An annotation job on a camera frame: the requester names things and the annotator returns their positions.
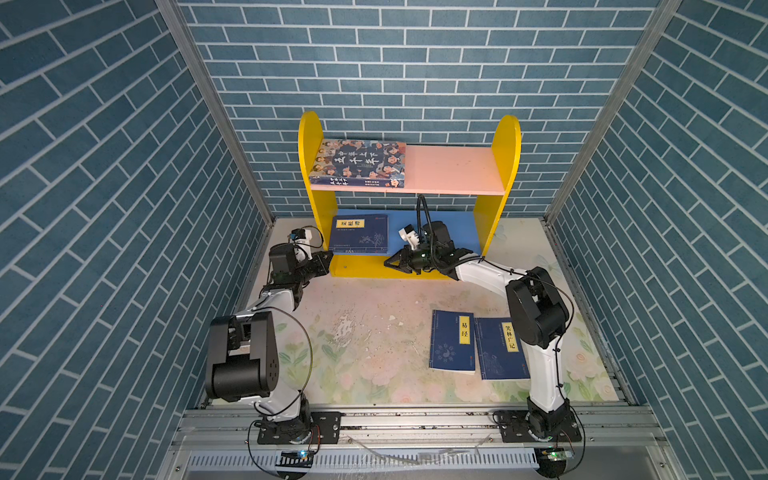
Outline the colourful cartoon cover book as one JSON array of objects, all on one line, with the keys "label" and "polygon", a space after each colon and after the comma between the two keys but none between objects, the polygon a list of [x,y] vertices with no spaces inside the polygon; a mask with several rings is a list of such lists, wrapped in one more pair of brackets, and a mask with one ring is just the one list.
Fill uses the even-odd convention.
[{"label": "colourful cartoon cover book", "polygon": [[309,180],[315,185],[402,189],[406,150],[404,142],[325,139]]}]

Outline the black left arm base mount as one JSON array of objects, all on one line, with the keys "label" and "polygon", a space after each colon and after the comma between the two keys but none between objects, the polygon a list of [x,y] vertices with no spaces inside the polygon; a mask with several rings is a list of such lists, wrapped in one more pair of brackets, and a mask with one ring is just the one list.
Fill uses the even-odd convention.
[{"label": "black left arm base mount", "polygon": [[258,445],[300,445],[320,442],[337,444],[342,413],[339,411],[313,411],[300,413],[296,418],[281,422],[263,421],[258,428]]}]

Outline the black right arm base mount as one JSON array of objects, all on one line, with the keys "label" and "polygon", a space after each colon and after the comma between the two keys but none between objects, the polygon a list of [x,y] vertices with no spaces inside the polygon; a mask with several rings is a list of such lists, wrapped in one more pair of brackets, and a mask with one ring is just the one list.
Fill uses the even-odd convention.
[{"label": "black right arm base mount", "polygon": [[505,444],[526,442],[576,444],[583,440],[583,429],[572,413],[568,413],[557,433],[536,433],[526,410],[494,410],[490,414]]}]

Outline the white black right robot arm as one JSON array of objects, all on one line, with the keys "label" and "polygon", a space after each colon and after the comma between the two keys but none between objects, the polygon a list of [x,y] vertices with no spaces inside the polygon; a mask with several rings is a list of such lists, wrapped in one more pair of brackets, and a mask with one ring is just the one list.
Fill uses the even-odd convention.
[{"label": "white black right robot arm", "polygon": [[522,342],[531,385],[527,422],[534,438],[548,441],[562,430],[571,405],[563,386],[560,343],[571,317],[548,271],[516,271],[496,265],[469,249],[457,248],[438,221],[399,230],[405,246],[384,265],[401,273],[437,271],[480,286],[507,300],[514,333]]}]

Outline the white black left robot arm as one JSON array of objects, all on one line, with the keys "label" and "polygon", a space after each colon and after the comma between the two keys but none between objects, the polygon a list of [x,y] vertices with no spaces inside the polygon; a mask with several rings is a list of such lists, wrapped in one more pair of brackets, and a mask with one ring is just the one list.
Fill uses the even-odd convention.
[{"label": "white black left robot arm", "polygon": [[210,399],[250,402],[265,430],[309,432],[312,420],[303,390],[279,379],[276,326],[292,317],[304,287],[329,273],[332,258],[329,251],[313,253],[296,243],[270,249],[271,273],[256,303],[211,321],[205,375]]}]

